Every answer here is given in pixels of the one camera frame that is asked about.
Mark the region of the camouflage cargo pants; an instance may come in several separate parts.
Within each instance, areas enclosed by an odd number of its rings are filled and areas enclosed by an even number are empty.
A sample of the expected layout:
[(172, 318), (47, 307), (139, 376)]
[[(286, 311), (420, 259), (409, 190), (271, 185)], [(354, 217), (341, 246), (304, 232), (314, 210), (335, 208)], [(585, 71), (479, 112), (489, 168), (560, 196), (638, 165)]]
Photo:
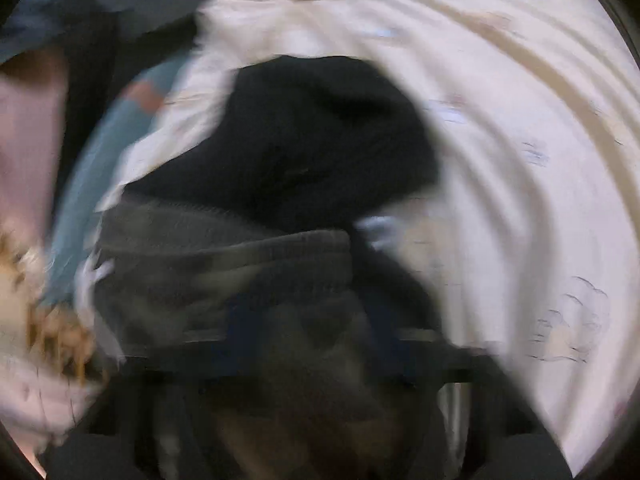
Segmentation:
[[(239, 70), (212, 134), (102, 216), (92, 302), (118, 370), (68, 438), (81, 475), (154, 479), (134, 463), (121, 304), (277, 304), (271, 415), (209, 411), (238, 479), (387, 479), (416, 396), (381, 367), (369, 301), (393, 303), (401, 336), (442, 335), (426, 291), (354, 225), (437, 179), (416, 108), (370, 64), (284, 56)], [(459, 467), (471, 387), (442, 388), (438, 406)]]

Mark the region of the white cartoon print duvet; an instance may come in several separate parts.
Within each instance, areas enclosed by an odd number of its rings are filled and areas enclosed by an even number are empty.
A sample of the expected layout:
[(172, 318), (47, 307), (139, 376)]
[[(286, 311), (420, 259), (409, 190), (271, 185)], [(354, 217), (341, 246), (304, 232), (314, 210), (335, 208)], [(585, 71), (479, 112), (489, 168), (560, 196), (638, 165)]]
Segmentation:
[(421, 107), (442, 189), (383, 214), (457, 344), (487, 344), (574, 472), (639, 383), (639, 69), (598, 0), (209, 0), (152, 132), (101, 207), (203, 140), (235, 72), (279, 55), (373, 63)]

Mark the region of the teal and orange blanket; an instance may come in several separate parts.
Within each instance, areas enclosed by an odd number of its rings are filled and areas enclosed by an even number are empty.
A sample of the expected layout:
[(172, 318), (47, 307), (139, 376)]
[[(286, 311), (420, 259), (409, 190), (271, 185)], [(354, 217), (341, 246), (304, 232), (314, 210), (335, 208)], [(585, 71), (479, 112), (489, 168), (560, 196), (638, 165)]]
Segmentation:
[(99, 201), (123, 151), (150, 132), (189, 55), (181, 52), (134, 78), (108, 107), (82, 149), (55, 214), (48, 250), (44, 304), (70, 304), (75, 275), (91, 250)]

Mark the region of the pink hanging curtain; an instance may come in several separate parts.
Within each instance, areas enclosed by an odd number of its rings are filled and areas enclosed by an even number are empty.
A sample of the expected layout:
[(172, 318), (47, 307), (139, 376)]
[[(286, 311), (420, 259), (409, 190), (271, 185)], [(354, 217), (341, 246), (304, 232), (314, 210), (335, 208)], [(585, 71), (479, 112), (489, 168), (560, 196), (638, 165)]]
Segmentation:
[(53, 50), (1, 65), (1, 231), (20, 246), (47, 234), (62, 148), (67, 66)]

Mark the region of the dark navy hanging garment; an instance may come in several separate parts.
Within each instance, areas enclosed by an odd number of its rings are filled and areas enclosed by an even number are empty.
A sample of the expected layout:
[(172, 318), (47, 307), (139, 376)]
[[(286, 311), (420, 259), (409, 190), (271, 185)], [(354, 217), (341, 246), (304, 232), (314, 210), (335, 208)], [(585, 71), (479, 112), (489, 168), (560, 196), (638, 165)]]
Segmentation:
[(90, 134), (141, 72), (184, 50), (204, 0), (17, 0), (1, 11), (1, 65), (49, 49), (67, 66), (64, 131), (54, 192)]

